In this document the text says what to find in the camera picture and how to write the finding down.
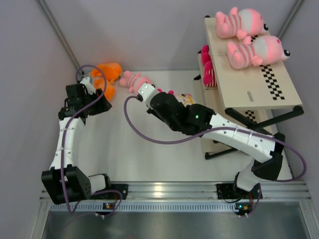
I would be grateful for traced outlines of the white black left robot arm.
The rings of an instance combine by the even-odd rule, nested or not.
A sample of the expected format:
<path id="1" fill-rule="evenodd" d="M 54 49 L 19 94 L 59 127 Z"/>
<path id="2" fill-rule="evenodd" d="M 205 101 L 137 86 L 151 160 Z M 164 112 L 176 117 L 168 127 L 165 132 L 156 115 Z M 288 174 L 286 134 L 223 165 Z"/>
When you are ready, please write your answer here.
<path id="1" fill-rule="evenodd" d="M 89 116 L 111 109 L 111 104 L 90 83 L 66 86 L 67 98 L 58 113 L 59 139 L 49 170 L 41 175 L 54 204 L 88 200 L 95 193 L 102 199 L 112 195 L 113 187 L 107 174 L 87 176 L 78 166 L 82 132 Z"/>

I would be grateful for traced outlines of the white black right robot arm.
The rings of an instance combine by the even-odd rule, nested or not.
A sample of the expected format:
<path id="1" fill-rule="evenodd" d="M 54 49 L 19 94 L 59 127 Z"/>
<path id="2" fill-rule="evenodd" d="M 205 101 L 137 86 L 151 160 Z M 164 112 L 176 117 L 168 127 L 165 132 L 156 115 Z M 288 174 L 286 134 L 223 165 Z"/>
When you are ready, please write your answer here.
<path id="1" fill-rule="evenodd" d="M 203 132 L 204 138 L 223 143 L 252 157 L 252 161 L 235 176 L 233 193 L 243 198 L 262 180 L 276 181 L 282 169 L 285 136 L 256 135 L 253 130 L 227 120 L 201 104 L 184 106 L 173 94 L 153 90 L 143 93 L 147 112 L 154 115 L 173 131 L 185 135 Z"/>

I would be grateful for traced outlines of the magenta plush on lower shelf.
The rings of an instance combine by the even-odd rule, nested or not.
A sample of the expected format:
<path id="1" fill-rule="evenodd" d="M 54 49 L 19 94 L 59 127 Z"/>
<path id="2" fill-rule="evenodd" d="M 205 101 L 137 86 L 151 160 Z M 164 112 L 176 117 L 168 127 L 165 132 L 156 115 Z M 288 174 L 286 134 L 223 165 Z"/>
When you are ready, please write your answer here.
<path id="1" fill-rule="evenodd" d="M 213 68 L 212 59 L 209 52 L 209 46 L 203 45 L 201 49 L 201 63 L 204 67 L 203 84 L 209 88 L 217 87 L 215 79 L 215 71 Z"/>

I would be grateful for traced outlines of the cream two-tier folding shelf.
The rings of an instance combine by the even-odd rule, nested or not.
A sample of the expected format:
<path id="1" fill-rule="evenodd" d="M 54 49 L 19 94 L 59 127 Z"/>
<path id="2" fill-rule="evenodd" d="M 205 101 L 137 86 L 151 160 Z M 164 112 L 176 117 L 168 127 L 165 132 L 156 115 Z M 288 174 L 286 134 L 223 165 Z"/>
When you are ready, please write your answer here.
<path id="1" fill-rule="evenodd" d="M 226 55 L 227 40 L 215 33 L 215 19 L 205 16 L 207 45 L 217 87 L 204 85 L 204 65 L 197 54 L 199 75 L 194 78 L 195 99 L 224 118 L 263 134 L 271 126 L 304 114 L 302 101 L 283 64 L 236 70 Z"/>

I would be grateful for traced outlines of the pink striped plush front shelf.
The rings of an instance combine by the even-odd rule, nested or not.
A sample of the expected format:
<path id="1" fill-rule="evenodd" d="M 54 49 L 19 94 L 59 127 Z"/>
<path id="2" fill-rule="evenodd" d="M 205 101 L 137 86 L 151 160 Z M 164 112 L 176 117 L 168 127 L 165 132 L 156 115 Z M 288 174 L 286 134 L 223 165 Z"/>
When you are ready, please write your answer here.
<path id="1" fill-rule="evenodd" d="M 237 70 L 285 61 L 290 55 L 290 51 L 283 48 L 281 40 L 271 35 L 258 37 L 254 41 L 247 36 L 240 44 L 233 41 L 227 43 L 229 63 Z"/>

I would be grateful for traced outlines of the pink striped plush shelf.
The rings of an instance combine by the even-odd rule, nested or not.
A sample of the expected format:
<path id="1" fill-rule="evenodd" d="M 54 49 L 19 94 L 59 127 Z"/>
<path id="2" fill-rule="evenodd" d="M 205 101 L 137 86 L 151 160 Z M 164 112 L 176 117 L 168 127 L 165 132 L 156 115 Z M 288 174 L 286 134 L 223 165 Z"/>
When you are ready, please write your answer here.
<path id="1" fill-rule="evenodd" d="M 237 70 L 285 61 L 290 55 L 290 51 L 283 48 L 281 40 L 271 35 L 258 37 L 254 41 L 247 36 L 240 44 L 233 41 L 227 43 L 229 63 Z"/>
<path id="2" fill-rule="evenodd" d="M 218 11 L 215 24 L 216 34 L 222 39 L 237 37 L 243 40 L 247 36 L 266 34 L 269 31 L 263 16 L 252 8 L 239 11 L 233 7 L 228 14 Z"/>

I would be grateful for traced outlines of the pink striped plush back shelf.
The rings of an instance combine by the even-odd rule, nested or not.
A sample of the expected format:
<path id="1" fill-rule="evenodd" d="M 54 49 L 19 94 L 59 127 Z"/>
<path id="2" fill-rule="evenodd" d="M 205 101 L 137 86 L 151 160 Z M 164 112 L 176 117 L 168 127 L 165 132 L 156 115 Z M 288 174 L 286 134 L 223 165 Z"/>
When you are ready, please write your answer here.
<path id="1" fill-rule="evenodd" d="M 215 24 L 216 34 L 222 39 L 237 37 L 243 40 L 247 36 L 266 34 L 269 31 L 263 16 L 252 8 L 239 11 L 233 7 L 228 14 L 218 11 Z"/>

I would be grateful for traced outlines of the orange plush lower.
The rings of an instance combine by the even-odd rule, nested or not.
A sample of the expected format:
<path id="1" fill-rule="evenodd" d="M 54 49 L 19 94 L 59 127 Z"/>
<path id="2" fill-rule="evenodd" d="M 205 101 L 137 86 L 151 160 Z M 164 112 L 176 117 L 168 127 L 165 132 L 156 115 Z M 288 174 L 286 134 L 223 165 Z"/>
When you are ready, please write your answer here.
<path id="1" fill-rule="evenodd" d="M 104 92 L 104 96 L 109 102 L 111 102 L 116 93 L 115 87 L 110 83 L 110 81 L 106 80 L 105 82 L 103 78 L 96 78 L 94 80 L 95 89 L 103 90 L 105 85 L 106 85 L 106 90 Z"/>

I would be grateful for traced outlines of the orange plush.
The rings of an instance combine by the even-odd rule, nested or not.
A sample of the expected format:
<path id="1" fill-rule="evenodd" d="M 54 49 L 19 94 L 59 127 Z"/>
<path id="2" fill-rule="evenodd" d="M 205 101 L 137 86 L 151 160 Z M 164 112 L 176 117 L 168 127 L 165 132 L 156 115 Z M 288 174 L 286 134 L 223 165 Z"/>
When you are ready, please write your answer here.
<path id="1" fill-rule="evenodd" d="M 111 81 L 118 79 L 122 74 L 122 67 L 116 62 L 102 63 L 96 65 L 96 67 L 99 68 L 99 70 L 94 68 L 90 73 L 93 78 L 102 78 L 102 73 L 104 73 L 106 79 Z"/>
<path id="2" fill-rule="evenodd" d="M 106 80 L 105 82 L 103 78 L 96 78 L 94 80 L 95 89 L 103 90 L 105 85 L 106 85 L 106 90 L 104 92 L 104 96 L 109 102 L 111 102 L 116 93 L 115 87 L 110 83 L 110 81 Z"/>

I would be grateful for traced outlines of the orange plush upper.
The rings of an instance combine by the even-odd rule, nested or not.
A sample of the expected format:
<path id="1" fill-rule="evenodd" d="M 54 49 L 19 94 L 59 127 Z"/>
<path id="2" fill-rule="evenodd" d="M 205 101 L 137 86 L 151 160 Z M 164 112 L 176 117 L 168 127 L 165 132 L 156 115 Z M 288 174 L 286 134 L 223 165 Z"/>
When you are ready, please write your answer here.
<path id="1" fill-rule="evenodd" d="M 96 67 L 99 68 L 99 70 L 94 68 L 90 73 L 93 78 L 102 78 L 102 73 L 104 73 L 106 79 L 111 81 L 118 79 L 122 74 L 122 67 L 116 62 L 102 63 L 96 65 Z"/>

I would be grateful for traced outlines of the small pink striped plush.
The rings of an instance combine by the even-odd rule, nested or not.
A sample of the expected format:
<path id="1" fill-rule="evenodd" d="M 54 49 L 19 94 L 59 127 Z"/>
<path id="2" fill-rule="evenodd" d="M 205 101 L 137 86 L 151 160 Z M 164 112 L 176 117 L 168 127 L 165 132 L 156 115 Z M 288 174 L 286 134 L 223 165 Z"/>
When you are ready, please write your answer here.
<path id="1" fill-rule="evenodd" d="M 128 88 L 129 93 L 138 94 L 138 89 L 144 84 L 151 84 L 155 87 L 155 84 L 145 76 L 141 76 L 138 72 L 136 74 L 131 71 L 125 71 L 123 77 L 119 80 L 119 84 L 121 87 Z"/>

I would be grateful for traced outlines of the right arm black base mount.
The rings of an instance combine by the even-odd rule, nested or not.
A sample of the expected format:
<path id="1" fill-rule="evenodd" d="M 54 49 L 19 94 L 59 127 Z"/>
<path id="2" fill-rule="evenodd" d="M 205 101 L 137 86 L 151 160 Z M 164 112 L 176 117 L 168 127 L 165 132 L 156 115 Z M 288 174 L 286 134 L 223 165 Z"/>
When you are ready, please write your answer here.
<path id="1" fill-rule="evenodd" d="M 216 185 L 218 199 L 247 199 L 247 193 L 232 183 L 221 183 Z"/>

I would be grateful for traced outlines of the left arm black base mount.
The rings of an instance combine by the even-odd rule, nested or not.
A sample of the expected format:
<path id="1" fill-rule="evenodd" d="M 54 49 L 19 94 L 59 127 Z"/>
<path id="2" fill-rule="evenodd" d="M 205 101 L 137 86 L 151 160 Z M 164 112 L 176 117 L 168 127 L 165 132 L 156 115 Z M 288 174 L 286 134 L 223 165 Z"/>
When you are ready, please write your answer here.
<path id="1" fill-rule="evenodd" d="M 128 184 L 115 183 L 110 188 L 106 188 L 95 192 L 90 199 L 91 200 L 119 200 L 120 196 L 125 200 L 128 195 Z"/>

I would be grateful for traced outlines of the aluminium rail frame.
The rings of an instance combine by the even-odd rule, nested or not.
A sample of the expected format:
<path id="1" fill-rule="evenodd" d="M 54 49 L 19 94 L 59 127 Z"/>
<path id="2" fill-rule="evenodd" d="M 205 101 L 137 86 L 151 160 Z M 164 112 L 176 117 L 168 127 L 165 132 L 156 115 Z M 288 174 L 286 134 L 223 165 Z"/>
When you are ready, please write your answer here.
<path id="1" fill-rule="evenodd" d="M 218 182 L 128 182 L 127 200 L 216 200 Z M 309 200 L 305 182 L 262 182 L 263 198 L 270 201 Z"/>

